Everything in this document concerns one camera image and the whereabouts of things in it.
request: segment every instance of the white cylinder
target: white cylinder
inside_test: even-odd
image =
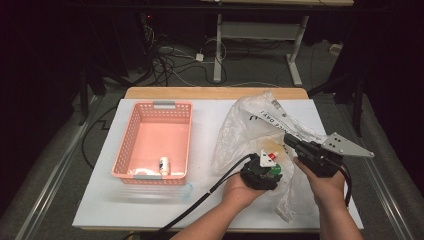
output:
[[[161,157],[159,160],[159,172],[162,175],[169,175],[170,166],[169,159],[167,157]]]

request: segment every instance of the person's hand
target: person's hand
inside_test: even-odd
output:
[[[345,179],[342,173],[337,172],[331,178],[319,178],[297,157],[295,157],[293,161],[308,177],[312,192],[315,195],[315,202],[317,203],[318,207],[346,208],[344,202]]]
[[[225,184],[222,203],[230,204],[241,211],[263,193],[265,193],[264,190],[254,190],[246,186],[240,174],[235,174]]]

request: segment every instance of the person's right hand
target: person's right hand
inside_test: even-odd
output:
[[[342,173],[337,172],[331,178],[319,178],[297,157],[295,157],[293,161],[308,177],[312,192],[315,195],[315,202],[317,203],[318,207],[346,208],[344,201],[345,179]]]

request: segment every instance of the power cord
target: power cord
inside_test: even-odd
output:
[[[352,177],[350,176],[350,172],[347,168],[347,166],[343,163],[341,166],[339,166],[338,164],[334,163],[333,161],[326,161],[328,164],[330,164],[331,166],[337,168],[337,170],[339,170],[339,172],[341,174],[343,174],[345,180],[346,180],[346,185],[347,185],[347,191],[346,191],[346,196],[345,196],[345,203],[346,203],[346,207],[349,207],[349,203],[350,203],[350,199],[352,198]]]
[[[203,203],[213,192],[215,192],[216,189],[218,189],[218,187],[224,183],[228,178],[230,178],[232,175],[237,174],[234,173],[232,175],[230,175],[230,173],[232,171],[234,171],[234,169],[240,165],[240,163],[242,163],[244,160],[246,160],[247,158],[251,158],[253,157],[253,154],[248,154],[246,156],[244,156],[243,158],[241,158],[240,160],[238,160],[236,162],[236,164],[234,164],[234,166],[232,166],[230,168],[230,170],[228,170],[219,180],[218,182],[215,183],[215,185],[213,185],[209,191],[207,193],[205,193],[199,200],[197,200],[191,207],[189,207],[185,212],[183,212],[180,216],[178,216],[177,218],[175,218],[173,221],[171,221],[170,223],[168,223],[166,226],[162,227],[161,229],[159,229],[157,232],[153,233],[152,235],[148,236],[146,238],[146,240],[151,240],[154,239],[158,236],[160,236],[161,234],[163,234],[164,232],[166,232],[168,229],[170,229],[172,226],[174,226],[176,223],[178,223],[179,221],[181,221],[183,218],[185,218],[188,214],[190,214],[194,209],[196,209],[201,203]],[[123,238],[123,240],[129,239],[129,237],[137,235],[137,234],[141,234],[141,233],[130,233],[127,236],[125,236]]]
[[[91,168],[91,169],[94,169],[94,165],[93,164],[91,164],[91,162],[88,160],[88,157],[87,157],[87,155],[86,155],[86,153],[85,153],[85,147],[84,147],[84,145],[85,145],[85,141],[86,141],[86,139],[87,139],[87,135],[91,132],[91,130],[93,129],[93,127],[97,124],[97,123],[99,123],[99,122],[102,122],[101,121],[101,119],[104,117],[104,116],[106,116],[106,114],[108,114],[108,113],[110,113],[112,110],[114,110],[114,109],[116,109],[116,108],[118,108],[118,104],[119,104],[119,101],[118,101],[118,103],[117,104],[115,104],[115,106],[113,106],[112,108],[110,108],[110,109],[108,109],[106,112],[104,112],[96,121],[94,121],[94,123],[93,124],[91,124],[91,126],[87,129],[87,131],[85,132],[85,134],[84,134],[84,136],[82,137],[82,141],[81,141],[81,152],[82,152],[82,156],[83,156],[83,158],[84,158],[84,161],[85,161],[85,163],[87,163],[87,165]],[[105,125],[105,121],[103,121],[103,126],[102,126],[102,130],[109,130],[109,129],[106,129],[105,127],[104,127],[104,125]]]

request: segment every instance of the wooden table edge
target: wooden table edge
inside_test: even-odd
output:
[[[235,87],[131,87],[126,99],[239,99],[270,90],[279,100],[309,99],[303,88],[235,88]]]

